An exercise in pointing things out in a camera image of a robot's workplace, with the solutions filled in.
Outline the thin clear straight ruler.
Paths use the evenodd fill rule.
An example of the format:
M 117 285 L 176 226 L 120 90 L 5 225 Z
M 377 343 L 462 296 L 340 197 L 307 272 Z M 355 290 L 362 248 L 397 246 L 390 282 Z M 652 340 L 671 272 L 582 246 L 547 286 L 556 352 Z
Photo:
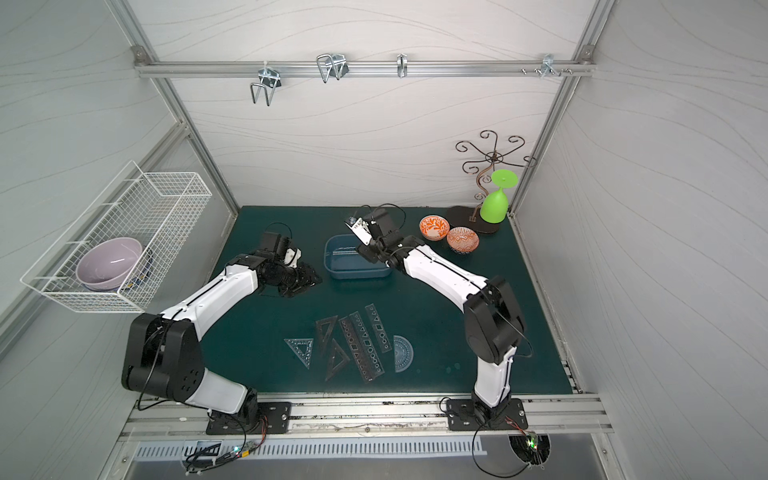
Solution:
M 348 255 L 357 255 L 357 249 L 355 247 L 344 247 L 344 248 L 336 248 L 331 252 L 331 255 L 334 257 L 337 256 L 348 256 Z

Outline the blue plastic storage box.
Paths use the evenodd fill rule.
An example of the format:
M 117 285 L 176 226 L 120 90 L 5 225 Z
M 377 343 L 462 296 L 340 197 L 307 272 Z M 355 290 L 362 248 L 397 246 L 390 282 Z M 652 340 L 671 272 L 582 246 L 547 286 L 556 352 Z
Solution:
M 361 244 L 354 234 L 330 237 L 324 247 L 324 267 L 335 280 L 374 280 L 388 277 L 392 271 L 383 263 L 369 263 L 359 254 L 331 255 L 336 248 L 355 247 Z

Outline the stencil ruler narrow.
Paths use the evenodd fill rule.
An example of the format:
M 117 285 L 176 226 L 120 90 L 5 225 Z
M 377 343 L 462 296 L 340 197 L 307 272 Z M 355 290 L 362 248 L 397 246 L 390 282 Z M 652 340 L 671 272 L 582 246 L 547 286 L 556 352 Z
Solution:
M 382 353 L 388 353 L 392 350 L 392 343 L 384 328 L 382 319 L 378 310 L 374 304 L 369 304 L 365 307 L 368 319 L 372 326 L 374 337 L 376 338 L 380 351 Z

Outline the clear protractor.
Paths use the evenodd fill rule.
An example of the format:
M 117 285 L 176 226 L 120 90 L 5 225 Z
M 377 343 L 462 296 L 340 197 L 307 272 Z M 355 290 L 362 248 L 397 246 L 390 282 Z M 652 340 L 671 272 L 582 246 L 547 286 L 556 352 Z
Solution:
M 402 373 L 409 369 L 414 359 L 414 349 L 410 341 L 400 335 L 394 335 L 395 372 Z

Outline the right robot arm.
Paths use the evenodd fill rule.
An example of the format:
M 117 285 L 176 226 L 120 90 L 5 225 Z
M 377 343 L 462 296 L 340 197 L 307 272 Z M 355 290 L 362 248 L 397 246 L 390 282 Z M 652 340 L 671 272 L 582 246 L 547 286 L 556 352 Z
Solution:
M 423 282 L 459 308 L 467 344 L 478 361 L 475 405 L 500 408 L 510 395 L 512 364 L 525 338 L 522 309 L 510 284 L 500 276 L 473 274 L 412 236 L 392 249 L 361 242 L 356 251 L 370 263 L 383 263 Z

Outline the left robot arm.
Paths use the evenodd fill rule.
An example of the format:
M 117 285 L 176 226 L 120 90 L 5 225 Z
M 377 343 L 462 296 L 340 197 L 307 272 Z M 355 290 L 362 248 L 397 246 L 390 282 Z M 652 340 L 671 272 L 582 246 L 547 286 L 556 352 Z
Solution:
M 237 256 L 187 299 L 159 314 L 143 313 L 133 320 L 122 386 L 224 414 L 240 412 L 251 391 L 206 367 L 203 337 L 232 307 L 266 286 L 291 298 L 321 282 L 314 268 L 296 258 Z

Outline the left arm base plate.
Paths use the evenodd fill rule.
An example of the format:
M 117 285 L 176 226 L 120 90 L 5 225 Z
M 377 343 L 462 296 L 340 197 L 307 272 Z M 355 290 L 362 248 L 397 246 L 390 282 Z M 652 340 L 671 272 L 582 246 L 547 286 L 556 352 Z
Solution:
M 286 434 L 289 429 L 290 402 L 246 402 L 233 414 L 213 411 L 205 433 L 207 435 Z

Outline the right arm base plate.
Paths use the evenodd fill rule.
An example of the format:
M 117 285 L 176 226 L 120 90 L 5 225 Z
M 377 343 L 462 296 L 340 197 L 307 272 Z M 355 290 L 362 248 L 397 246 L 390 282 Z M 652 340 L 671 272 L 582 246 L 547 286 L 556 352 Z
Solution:
M 522 400 L 509 397 L 497 407 L 488 409 L 474 399 L 444 397 L 439 409 L 448 421 L 450 431 L 470 432 L 478 428 L 492 431 L 520 431 L 529 428 Z

